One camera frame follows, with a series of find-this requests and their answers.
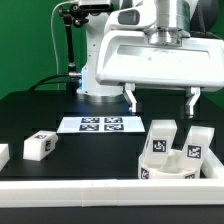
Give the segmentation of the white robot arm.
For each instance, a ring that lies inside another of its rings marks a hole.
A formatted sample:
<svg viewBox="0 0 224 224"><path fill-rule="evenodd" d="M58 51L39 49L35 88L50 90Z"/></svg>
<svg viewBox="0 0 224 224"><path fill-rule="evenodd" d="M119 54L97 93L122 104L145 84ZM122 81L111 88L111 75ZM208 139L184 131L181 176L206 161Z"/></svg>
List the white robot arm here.
<svg viewBox="0 0 224 224"><path fill-rule="evenodd" d="M184 90L194 116L202 91L224 87L224 40L191 28L201 0L80 0L87 24L81 90L92 98L125 94L137 111L137 86Z"/></svg>

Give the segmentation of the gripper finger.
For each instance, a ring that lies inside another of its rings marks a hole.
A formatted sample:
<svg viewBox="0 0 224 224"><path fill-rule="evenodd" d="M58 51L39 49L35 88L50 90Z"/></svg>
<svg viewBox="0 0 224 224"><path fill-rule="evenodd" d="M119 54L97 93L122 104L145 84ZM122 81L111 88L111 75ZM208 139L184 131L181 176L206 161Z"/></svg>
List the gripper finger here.
<svg viewBox="0 0 224 224"><path fill-rule="evenodd" d="M185 104L183 105L183 117L191 119L194 117L194 106L201 95L199 87L188 87L185 90Z"/></svg>
<svg viewBox="0 0 224 224"><path fill-rule="evenodd" d="M133 83L125 83L123 87L123 95L129 104L129 112L136 115L141 111L141 105L135 98L135 85Z"/></svg>

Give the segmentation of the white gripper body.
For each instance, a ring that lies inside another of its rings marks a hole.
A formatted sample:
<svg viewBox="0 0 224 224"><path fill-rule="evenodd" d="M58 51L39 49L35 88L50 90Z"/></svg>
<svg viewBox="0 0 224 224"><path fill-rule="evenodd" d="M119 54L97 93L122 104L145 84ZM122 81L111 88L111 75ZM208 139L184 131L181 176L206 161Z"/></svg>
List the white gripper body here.
<svg viewBox="0 0 224 224"><path fill-rule="evenodd" d="M188 8L129 8L111 13L96 80L105 85L214 91L224 87L224 41L193 37Z"/></svg>

